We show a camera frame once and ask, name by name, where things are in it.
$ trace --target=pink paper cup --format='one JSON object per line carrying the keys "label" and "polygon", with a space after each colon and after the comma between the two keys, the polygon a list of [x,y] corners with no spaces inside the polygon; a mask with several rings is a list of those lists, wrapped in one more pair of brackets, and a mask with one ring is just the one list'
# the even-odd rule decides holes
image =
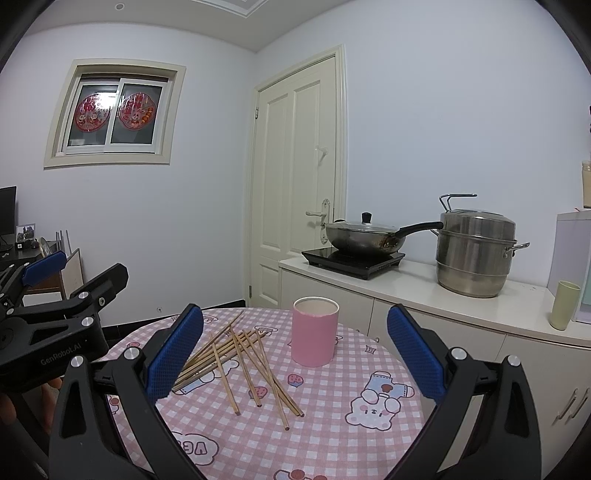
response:
{"label": "pink paper cup", "polygon": [[291,359],[304,367],[322,367],[335,354],[339,304],[322,297],[296,300],[291,319]]}

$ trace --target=computer monitor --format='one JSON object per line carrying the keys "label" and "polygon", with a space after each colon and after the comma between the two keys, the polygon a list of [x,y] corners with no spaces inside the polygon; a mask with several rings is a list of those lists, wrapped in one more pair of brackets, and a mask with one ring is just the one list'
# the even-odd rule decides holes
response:
{"label": "computer monitor", "polygon": [[0,235],[14,235],[15,233],[14,212],[16,202],[16,187],[0,189]]}

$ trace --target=red paper cutting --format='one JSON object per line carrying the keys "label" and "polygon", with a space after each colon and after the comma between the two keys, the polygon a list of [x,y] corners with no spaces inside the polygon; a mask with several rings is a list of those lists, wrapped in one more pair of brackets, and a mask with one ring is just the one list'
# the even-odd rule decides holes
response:
{"label": "red paper cutting", "polygon": [[129,130],[139,130],[156,116],[156,105],[146,93],[134,93],[119,106],[119,120]]}
{"label": "red paper cutting", "polygon": [[100,129],[111,115],[111,106],[100,101],[103,94],[93,93],[76,107],[74,120],[78,130],[91,133]]}

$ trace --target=white wall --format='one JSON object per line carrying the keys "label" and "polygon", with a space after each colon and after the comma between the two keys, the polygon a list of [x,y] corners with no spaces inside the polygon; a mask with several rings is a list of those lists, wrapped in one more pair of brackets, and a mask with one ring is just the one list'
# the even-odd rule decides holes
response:
{"label": "white wall", "polygon": [[[476,192],[517,223],[511,277],[545,284],[556,214],[582,205],[591,77],[534,0],[356,0],[256,56],[256,82],[338,44],[346,50],[348,219],[438,220],[437,198]],[[407,258],[434,263],[436,238]]]}
{"label": "white wall", "polygon": [[[43,170],[49,125],[73,59],[185,65],[169,166]],[[219,40],[126,24],[25,37],[0,74],[0,187],[17,185],[19,223],[68,229],[89,278],[116,262],[128,287],[103,325],[241,299],[242,202],[254,54]]]}

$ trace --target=wok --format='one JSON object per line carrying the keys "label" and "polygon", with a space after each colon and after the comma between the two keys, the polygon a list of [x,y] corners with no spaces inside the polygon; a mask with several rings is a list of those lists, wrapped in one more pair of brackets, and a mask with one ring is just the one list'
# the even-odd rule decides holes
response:
{"label": "wok", "polygon": [[440,230],[441,222],[417,223],[396,230],[393,227],[371,223],[371,213],[362,214],[361,223],[337,220],[326,225],[326,235],[333,247],[345,254],[378,257],[396,253],[407,235],[423,230]]}

